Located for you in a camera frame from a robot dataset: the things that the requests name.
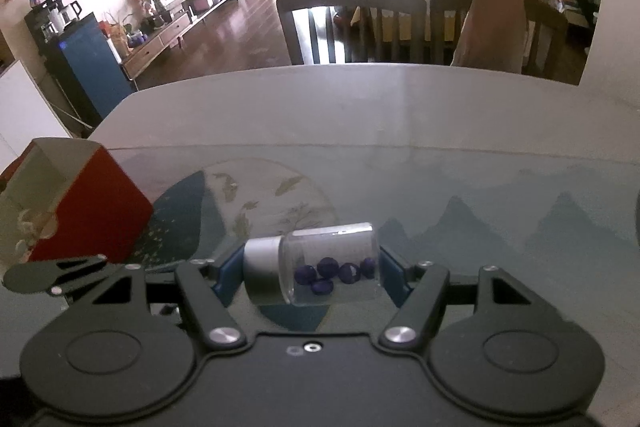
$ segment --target dining chair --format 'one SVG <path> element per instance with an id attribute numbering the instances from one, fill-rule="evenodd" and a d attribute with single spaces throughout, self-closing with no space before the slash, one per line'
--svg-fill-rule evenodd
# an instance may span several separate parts
<path id="1" fill-rule="evenodd" d="M 293 12 L 306 9 L 308 12 L 309 34 L 311 41 L 311 52 L 314 64 L 320 64 L 320 53 L 318 46 L 318 30 L 312 9 L 326 7 L 324 12 L 324 24 L 326 28 L 326 40 L 328 47 L 329 62 L 335 64 L 335 35 L 334 18 L 331 8 L 341 7 L 341 13 L 350 14 L 355 8 L 360 7 L 359 47 L 357 50 L 352 45 L 351 18 L 349 16 L 340 17 L 342 34 L 344 36 L 344 60 L 345 62 L 368 62 L 369 47 L 367 45 L 367 25 L 375 24 L 375 34 L 378 36 L 375 43 L 375 52 L 372 57 L 376 62 L 383 62 L 383 42 L 382 42 L 382 10 L 393 12 L 392 19 L 392 42 L 391 61 L 400 60 L 400 14 L 411 16 L 411 41 L 410 41 L 410 62 L 414 64 L 424 63 L 424 21 L 427 15 L 427 2 L 425 0 L 277 0 L 276 6 L 280 23 L 287 43 L 291 64 L 294 66 L 304 64 L 302 49 L 300 47 L 299 35 L 296 29 L 296 22 Z M 371 9 L 376 9 L 376 17 L 371 17 Z"/>
<path id="2" fill-rule="evenodd" d="M 433 64 L 444 64 L 445 12 L 454 11 L 456 13 L 455 34 L 452 43 L 452 48 L 455 49 L 462 31 L 462 24 L 471 8 L 471 3 L 472 0 L 429 0 Z M 524 8 L 527 20 L 533 23 L 532 26 L 529 26 L 530 28 L 533 27 L 533 35 L 529 59 L 522 72 L 532 76 L 552 79 L 566 40 L 567 19 L 560 12 L 540 0 L 524 0 Z M 546 34 L 541 39 L 543 27 L 550 30 L 550 39 L 546 38 Z M 538 55 L 542 48 L 541 41 L 548 41 L 548 48 L 544 46 L 546 48 L 546 57 L 540 68 L 538 66 Z"/>

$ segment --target gift box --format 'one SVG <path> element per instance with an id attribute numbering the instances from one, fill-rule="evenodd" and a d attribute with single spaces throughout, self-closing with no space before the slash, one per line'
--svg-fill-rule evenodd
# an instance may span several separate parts
<path id="1" fill-rule="evenodd" d="M 0 275 L 24 261 L 104 254 L 123 262 L 151 203 L 100 144 L 38 138 L 0 192 Z"/>

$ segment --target glass jar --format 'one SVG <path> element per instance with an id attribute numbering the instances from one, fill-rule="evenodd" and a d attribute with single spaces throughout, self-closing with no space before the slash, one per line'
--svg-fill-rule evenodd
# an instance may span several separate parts
<path id="1" fill-rule="evenodd" d="M 328 305 L 375 298 L 380 249 L 370 223 L 250 239 L 244 285 L 258 305 Z"/>

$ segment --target kettle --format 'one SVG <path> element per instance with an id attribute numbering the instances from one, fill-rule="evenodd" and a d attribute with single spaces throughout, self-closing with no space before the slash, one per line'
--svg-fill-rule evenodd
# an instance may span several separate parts
<path id="1" fill-rule="evenodd" d="M 62 33 L 64 31 L 66 23 L 62 15 L 60 15 L 58 8 L 51 8 L 47 17 L 54 27 L 56 33 Z"/>
<path id="2" fill-rule="evenodd" d="M 71 21 L 75 21 L 76 19 L 78 19 L 81 12 L 82 7 L 78 3 L 78 1 L 72 1 L 67 6 L 63 6 L 60 9 L 60 15 L 62 15 L 62 18 L 65 21 L 65 26 Z"/>

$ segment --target jar lid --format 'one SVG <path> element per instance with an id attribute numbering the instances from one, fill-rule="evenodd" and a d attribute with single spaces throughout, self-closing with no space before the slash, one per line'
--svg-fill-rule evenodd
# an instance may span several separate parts
<path id="1" fill-rule="evenodd" d="M 280 286 L 280 244 L 283 237 L 249 239 L 244 245 L 244 287 L 254 304 L 289 304 Z"/>

